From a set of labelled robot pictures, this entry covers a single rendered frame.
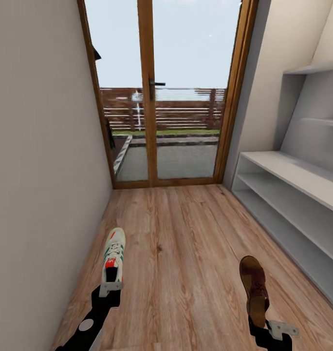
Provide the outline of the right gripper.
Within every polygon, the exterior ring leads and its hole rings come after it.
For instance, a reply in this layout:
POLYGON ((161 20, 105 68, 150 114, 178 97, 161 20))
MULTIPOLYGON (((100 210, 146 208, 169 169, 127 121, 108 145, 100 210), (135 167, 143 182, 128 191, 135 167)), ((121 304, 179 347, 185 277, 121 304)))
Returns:
POLYGON ((282 341, 273 339, 269 333, 271 327, 268 320, 265 321, 268 329, 255 326, 250 316, 248 321, 250 333, 255 336, 257 346, 267 348, 267 351, 292 351, 292 339, 289 334, 282 333, 282 341))

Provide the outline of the gym shoe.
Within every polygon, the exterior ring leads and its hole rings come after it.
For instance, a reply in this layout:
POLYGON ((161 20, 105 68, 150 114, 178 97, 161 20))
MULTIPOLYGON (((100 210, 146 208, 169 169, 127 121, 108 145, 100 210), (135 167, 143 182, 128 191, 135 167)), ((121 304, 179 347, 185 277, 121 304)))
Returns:
POLYGON ((105 245, 102 283, 123 282, 122 266, 125 243, 126 240, 123 229, 119 227, 113 229, 105 245))

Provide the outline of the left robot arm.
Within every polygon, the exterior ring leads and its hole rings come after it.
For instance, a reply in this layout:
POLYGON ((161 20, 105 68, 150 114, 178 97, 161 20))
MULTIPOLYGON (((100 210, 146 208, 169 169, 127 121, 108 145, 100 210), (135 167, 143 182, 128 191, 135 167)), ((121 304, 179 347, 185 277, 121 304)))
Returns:
POLYGON ((103 324, 111 307, 120 305, 124 282, 104 282, 92 292, 92 309, 77 327, 76 333, 55 351, 97 351, 102 340, 103 324))

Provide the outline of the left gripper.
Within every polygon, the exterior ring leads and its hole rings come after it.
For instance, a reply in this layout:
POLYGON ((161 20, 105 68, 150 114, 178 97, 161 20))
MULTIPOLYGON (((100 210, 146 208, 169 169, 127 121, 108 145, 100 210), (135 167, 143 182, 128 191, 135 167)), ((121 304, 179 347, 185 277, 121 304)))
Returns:
POLYGON ((109 313, 111 307, 120 305, 120 291, 110 291, 106 298, 99 297, 100 286, 92 292, 92 307, 102 306, 109 313))

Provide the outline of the sandal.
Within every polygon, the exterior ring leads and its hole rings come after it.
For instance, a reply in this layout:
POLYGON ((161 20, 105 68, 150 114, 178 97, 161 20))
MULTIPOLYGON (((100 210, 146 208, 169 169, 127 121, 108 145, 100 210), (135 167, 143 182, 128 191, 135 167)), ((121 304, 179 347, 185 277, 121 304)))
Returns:
POLYGON ((256 258, 248 255, 240 261, 239 271, 247 294, 247 313, 255 326, 264 328, 265 312, 270 306, 264 270, 256 258))

